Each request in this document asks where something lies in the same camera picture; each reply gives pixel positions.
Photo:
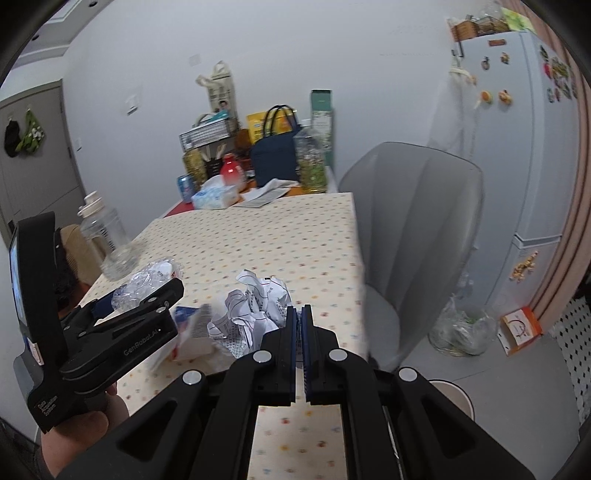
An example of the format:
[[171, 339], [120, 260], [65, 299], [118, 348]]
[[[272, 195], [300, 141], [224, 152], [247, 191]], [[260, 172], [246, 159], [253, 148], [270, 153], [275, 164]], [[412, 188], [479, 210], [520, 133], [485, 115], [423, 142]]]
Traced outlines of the person's left hand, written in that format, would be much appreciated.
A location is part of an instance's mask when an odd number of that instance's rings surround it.
[[41, 434], [39, 468], [43, 479], [54, 479], [66, 466], [129, 417], [114, 383], [106, 390], [106, 406], [72, 417]]

